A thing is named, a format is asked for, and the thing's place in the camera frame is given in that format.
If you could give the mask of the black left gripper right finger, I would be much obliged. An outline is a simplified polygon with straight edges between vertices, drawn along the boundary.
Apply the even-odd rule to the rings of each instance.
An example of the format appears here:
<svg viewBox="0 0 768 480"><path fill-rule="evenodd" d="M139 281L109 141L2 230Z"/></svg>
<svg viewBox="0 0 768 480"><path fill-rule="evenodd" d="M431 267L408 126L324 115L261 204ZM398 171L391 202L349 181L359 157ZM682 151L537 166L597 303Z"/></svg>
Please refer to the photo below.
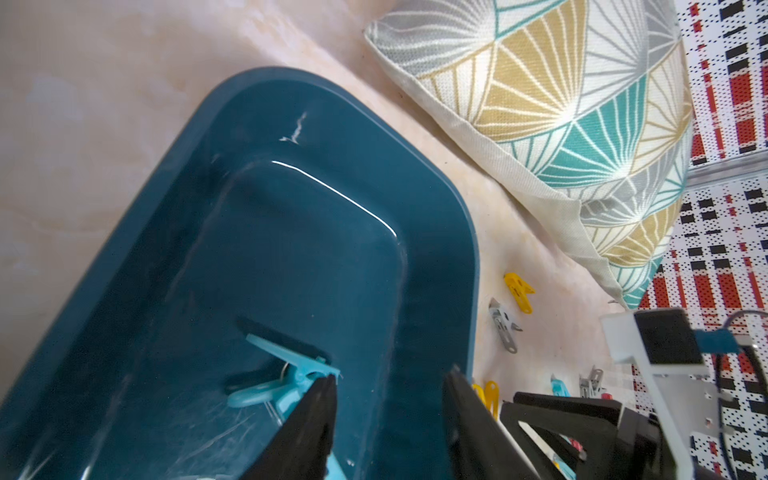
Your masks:
<svg viewBox="0 0 768 480"><path fill-rule="evenodd" d="M455 479L526 479L528 465L454 367L442 383L442 416Z"/></svg>

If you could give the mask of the dark teal storage box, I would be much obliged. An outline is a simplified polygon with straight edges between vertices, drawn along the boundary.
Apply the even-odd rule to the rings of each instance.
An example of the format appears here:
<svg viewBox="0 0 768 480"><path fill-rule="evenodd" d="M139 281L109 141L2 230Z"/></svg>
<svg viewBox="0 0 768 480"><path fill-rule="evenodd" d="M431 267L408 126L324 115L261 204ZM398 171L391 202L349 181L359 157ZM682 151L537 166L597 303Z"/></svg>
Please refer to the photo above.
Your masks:
<svg viewBox="0 0 768 480"><path fill-rule="evenodd" d="M5 479L235 479L279 424L254 334L340 371L350 479L447 479L444 375L472 367L479 255L448 178L334 83L215 88L1 407Z"/></svg>

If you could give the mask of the yellow clothespin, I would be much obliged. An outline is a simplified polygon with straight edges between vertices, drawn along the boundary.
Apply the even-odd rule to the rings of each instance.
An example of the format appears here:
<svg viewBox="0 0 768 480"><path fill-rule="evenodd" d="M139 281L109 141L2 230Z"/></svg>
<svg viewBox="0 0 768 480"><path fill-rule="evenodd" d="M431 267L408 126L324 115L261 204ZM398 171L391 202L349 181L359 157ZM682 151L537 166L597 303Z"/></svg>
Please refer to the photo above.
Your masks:
<svg viewBox="0 0 768 480"><path fill-rule="evenodd" d="M530 303L529 296L534 295L536 290L514 272L504 275L504 283L510 290L521 312L527 315L532 314L533 306Z"/></svg>
<svg viewBox="0 0 768 480"><path fill-rule="evenodd" d="M486 410L491 414L494 420L499 419L500 414L500 390L494 381L487 381L484 385L472 384L472 389L483 403Z"/></svg>

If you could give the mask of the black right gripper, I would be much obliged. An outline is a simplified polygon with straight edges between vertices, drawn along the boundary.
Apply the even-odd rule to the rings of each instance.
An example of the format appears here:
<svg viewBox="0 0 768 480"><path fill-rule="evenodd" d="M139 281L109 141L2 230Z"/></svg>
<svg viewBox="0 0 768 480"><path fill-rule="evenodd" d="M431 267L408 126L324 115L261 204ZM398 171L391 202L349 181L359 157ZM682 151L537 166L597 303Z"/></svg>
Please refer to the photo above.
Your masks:
<svg viewBox="0 0 768 480"><path fill-rule="evenodd" d="M664 479L666 445L659 422L615 400L518 392L500 421L539 479L564 474L540 438L578 479Z"/></svg>

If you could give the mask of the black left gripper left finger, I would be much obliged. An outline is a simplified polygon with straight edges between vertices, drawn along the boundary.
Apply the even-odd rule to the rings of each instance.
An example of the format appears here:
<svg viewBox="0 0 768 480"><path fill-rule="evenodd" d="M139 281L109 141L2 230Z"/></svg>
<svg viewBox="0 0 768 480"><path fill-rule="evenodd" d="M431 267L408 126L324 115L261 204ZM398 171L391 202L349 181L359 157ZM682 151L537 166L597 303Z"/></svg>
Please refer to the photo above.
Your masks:
<svg viewBox="0 0 768 480"><path fill-rule="evenodd" d="M337 413L337 381L314 381L242 480L326 478Z"/></svg>

